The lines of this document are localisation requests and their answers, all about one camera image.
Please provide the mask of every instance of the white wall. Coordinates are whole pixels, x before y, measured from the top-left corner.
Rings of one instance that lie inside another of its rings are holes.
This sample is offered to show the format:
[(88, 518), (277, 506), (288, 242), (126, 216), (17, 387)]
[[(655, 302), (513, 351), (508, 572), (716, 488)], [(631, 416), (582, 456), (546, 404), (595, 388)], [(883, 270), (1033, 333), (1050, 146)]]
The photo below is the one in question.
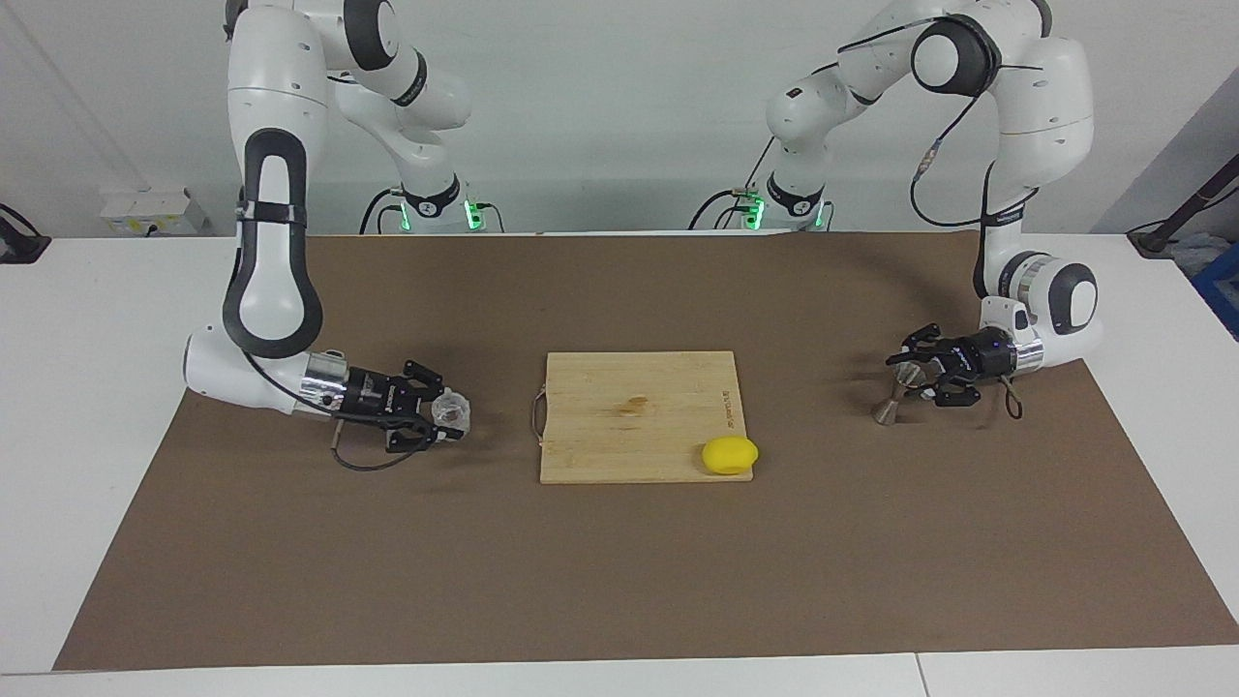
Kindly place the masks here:
[[(885, 2), (788, 0), (403, 0), (405, 28), (465, 77), (475, 118), (447, 135), (461, 173), (503, 206), (510, 228), (678, 228), (709, 193), (742, 183), (768, 132), (763, 102), (830, 62)], [(51, 56), (156, 187), (187, 186), (217, 222), (238, 186), (223, 97), (223, 0), (0, 0)], [(1092, 157), (1033, 204), (1031, 230), (1084, 232), (1239, 63), (1234, 0), (1053, 2), (1058, 33), (1093, 64)], [(22, 27), (0, 27), (11, 43)], [(0, 199), (53, 235), (107, 230), (98, 189), (123, 177), (0, 47)], [(836, 229), (913, 229), (907, 181), (963, 102), (911, 80), (836, 130), (829, 197)], [(978, 208), (996, 144), (989, 103), (948, 142), (923, 183), (942, 215)], [(394, 168), (335, 119), (311, 189), (315, 232), (352, 232)]]
[[(1239, 69), (1136, 178), (1097, 223), (1094, 232), (1121, 233), (1139, 224), (1166, 219), (1237, 154)], [(1234, 186), (1239, 186), (1239, 180), (1223, 188), (1222, 193)], [(1183, 225), (1180, 234), (1193, 232), (1239, 239), (1239, 196), (1201, 212)]]

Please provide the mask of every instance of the electrical outlet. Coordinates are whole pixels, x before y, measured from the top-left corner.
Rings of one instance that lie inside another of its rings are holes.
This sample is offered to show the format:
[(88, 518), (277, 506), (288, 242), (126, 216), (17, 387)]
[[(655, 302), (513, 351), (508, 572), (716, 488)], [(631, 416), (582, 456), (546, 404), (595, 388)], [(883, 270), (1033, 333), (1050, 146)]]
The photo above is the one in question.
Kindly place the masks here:
[(740, 224), (745, 229), (761, 229), (766, 217), (766, 201), (756, 191), (748, 191), (736, 201), (741, 208)]
[(116, 234), (134, 236), (202, 235), (207, 214), (185, 189), (172, 192), (107, 193), (99, 217)]

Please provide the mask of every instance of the wooden cutting board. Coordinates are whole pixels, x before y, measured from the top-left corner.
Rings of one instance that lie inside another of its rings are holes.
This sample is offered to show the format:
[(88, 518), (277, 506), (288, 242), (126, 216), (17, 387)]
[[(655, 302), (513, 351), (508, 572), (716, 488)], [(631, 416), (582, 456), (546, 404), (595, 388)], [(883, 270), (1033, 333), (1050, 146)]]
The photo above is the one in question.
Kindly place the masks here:
[(701, 464), (724, 436), (747, 437), (730, 352), (546, 359), (543, 484), (752, 482)]

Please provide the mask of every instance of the green led light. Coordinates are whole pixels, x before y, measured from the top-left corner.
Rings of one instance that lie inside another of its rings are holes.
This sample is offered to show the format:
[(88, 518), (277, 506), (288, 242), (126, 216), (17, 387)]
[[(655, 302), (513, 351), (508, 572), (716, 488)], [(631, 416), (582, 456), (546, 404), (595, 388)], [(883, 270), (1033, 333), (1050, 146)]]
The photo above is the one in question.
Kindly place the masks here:
[(468, 228), (481, 229), (482, 228), (482, 213), (477, 209), (468, 198), (465, 199), (465, 214), (468, 215)]
[(761, 229), (762, 218), (766, 217), (766, 201), (756, 198), (755, 204), (750, 208), (750, 214), (751, 217), (745, 220), (745, 225), (748, 229)]

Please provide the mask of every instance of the metal handle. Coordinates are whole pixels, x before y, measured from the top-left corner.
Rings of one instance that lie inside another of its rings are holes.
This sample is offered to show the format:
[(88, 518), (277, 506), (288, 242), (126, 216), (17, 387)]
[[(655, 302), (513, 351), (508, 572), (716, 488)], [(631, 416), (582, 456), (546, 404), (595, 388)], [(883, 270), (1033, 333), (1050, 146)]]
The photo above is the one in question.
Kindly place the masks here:
[(543, 431), (538, 430), (538, 404), (541, 402), (541, 401), (544, 401), (544, 400), (546, 400), (546, 386), (545, 385), (543, 385), (541, 389), (538, 391), (538, 395), (534, 397), (534, 402), (533, 402), (533, 405), (532, 405), (532, 407), (529, 410), (529, 430), (534, 433), (534, 437), (538, 438), (538, 447), (539, 448), (541, 448), (541, 446), (543, 446), (543, 441), (544, 441), (543, 439), (543, 433), (545, 432), (545, 427), (543, 428)]

